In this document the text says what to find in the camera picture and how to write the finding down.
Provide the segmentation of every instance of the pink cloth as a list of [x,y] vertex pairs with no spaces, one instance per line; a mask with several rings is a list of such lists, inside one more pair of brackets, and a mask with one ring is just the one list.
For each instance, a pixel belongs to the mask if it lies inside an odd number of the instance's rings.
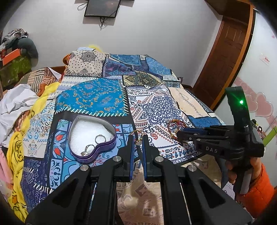
[[0,148],[0,180],[5,181],[8,184],[14,183],[12,171],[8,166],[8,161],[1,148]]

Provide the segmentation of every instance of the door frame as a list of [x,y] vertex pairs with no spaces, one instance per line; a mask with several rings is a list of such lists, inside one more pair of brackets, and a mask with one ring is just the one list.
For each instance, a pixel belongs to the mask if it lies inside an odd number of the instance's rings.
[[246,36],[245,36],[245,39],[244,39],[244,43],[242,45],[242,49],[241,49],[240,54],[238,56],[237,62],[235,64],[230,76],[228,77],[228,80],[226,81],[225,85],[221,89],[221,91],[220,91],[219,95],[217,96],[217,98],[214,100],[214,102],[211,106],[211,110],[214,110],[221,103],[221,101],[223,100],[223,98],[225,96],[225,88],[230,87],[233,84],[235,78],[237,77],[237,75],[240,71],[240,68],[241,68],[241,66],[244,62],[244,59],[246,57],[246,54],[248,52],[250,42],[252,40],[252,34],[253,34],[253,29],[252,28],[255,25],[255,22],[253,21],[254,14],[255,14],[254,7],[253,7],[253,5],[250,5],[249,22],[248,22],[248,27],[247,27],[247,32],[246,32]]
[[[243,42],[243,45],[242,45],[242,49],[241,49],[241,52],[238,56],[238,59],[235,63],[235,66],[230,74],[230,76],[228,77],[225,85],[223,86],[223,88],[221,89],[219,95],[216,97],[216,99],[214,100],[214,102],[212,103],[211,105],[211,110],[214,111],[214,109],[220,104],[220,102],[222,101],[222,99],[224,98],[225,96],[225,88],[231,86],[233,84],[233,81],[234,79],[237,77],[238,75],[238,72],[242,66],[242,63],[246,57],[246,53],[248,51],[248,48],[249,48],[249,44],[250,44],[250,41],[251,41],[251,38],[252,37],[252,34],[253,33],[253,15],[254,15],[254,7],[253,5],[251,4],[250,5],[250,16],[249,16],[249,22],[248,22],[248,27],[247,27],[247,31],[246,31],[246,36],[245,36],[245,39],[244,39],[244,42]],[[215,39],[215,42],[214,42],[214,45],[212,47],[212,50],[208,56],[208,59],[195,83],[195,85],[193,86],[193,90],[196,90],[197,86],[199,85],[200,83],[200,80],[201,78],[203,77],[204,73],[205,73],[205,70],[207,69],[208,67],[208,64],[212,58],[212,55],[214,54],[214,51],[215,51],[215,48],[216,48],[216,45],[218,43],[218,40],[219,40],[219,36],[221,34],[221,31],[222,31],[222,28],[223,28],[223,25],[224,25],[224,21],[222,20],[221,24],[220,24],[220,27],[219,27],[219,30],[218,30],[218,33],[217,33],[217,36],[216,36],[216,39]]]

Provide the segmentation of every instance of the human hand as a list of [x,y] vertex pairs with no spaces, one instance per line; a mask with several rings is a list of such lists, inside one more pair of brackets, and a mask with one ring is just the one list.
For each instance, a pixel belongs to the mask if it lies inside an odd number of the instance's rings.
[[[257,158],[257,157],[250,158],[250,164],[253,166],[251,180],[255,180],[261,173],[261,158]],[[234,184],[237,178],[237,174],[232,171],[234,166],[229,161],[226,161],[225,165],[228,169],[229,182],[231,184]]]

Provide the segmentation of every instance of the patchwork bedspread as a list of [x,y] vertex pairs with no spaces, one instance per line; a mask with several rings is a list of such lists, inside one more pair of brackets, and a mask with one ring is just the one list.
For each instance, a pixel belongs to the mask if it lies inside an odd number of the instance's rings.
[[[23,139],[20,185],[28,212],[80,166],[67,141],[76,113],[103,117],[116,129],[115,148],[101,153],[90,166],[115,156],[126,145],[128,135],[138,129],[163,157],[180,166],[195,164],[220,185],[221,173],[213,157],[196,151],[192,142],[181,146],[170,137],[167,123],[172,119],[180,119],[188,127],[223,124],[206,105],[180,88],[171,69],[148,55],[78,50],[71,53],[60,86],[31,119]],[[163,224],[160,185],[144,181],[139,159],[132,182],[117,183],[117,197],[125,224]]]

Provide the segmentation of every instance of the yellow towel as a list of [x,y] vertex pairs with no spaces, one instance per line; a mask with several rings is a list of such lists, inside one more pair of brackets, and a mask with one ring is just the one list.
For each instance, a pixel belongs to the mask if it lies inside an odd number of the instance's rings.
[[99,52],[103,52],[103,50],[98,45],[89,45],[88,47],[89,48],[94,48],[94,49],[96,49]]
[[26,117],[26,119],[22,123],[21,132],[15,132],[12,135],[9,143],[7,160],[8,160],[9,167],[13,171],[14,187],[12,190],[12,196],[8,199],[8,202],[12,210],[14,211],[14,213],[23,222],[25,222],[28,212],[27,212],[26,203],[24,201],[23,193],[20,187],[20,181],[22,178],[22,169],[24,164],[22,140],[25,133],[30,127],[30,119],[43,110],[43,108],[46,105],[48,95],[53,93],[58,88],[59,84],[60,84],[59,82],[55,82],[45,87],[45,91],[34,103],[34,105],[30,110],[30,114],[28,115],[28,117]]

